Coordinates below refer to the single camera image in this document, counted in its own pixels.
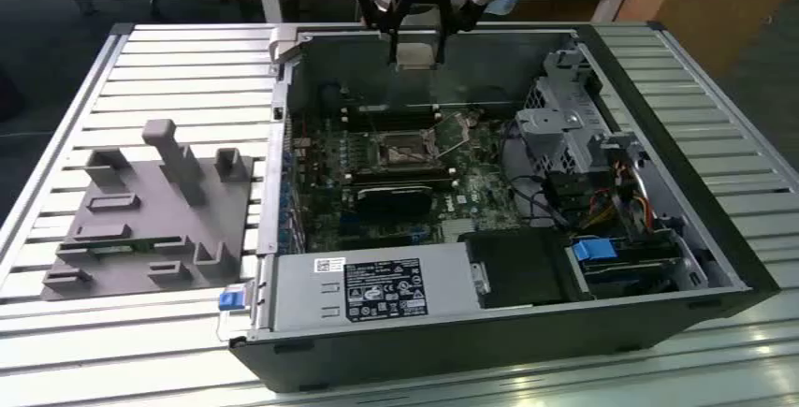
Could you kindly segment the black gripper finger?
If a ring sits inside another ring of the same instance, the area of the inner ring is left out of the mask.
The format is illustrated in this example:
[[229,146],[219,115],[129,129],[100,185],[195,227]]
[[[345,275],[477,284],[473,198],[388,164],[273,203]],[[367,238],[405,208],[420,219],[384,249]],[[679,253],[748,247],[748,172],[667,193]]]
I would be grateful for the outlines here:
[[356,0],[363,25],[377,31],[388,41],[388,63],[397,61],[400,0]]
[[471,31],[484,12],[484,5],[472,0],[443,0],[439,4],[439,27],[436,45],[436,63],[445,60],[445,45],[449,36],[460,31]]

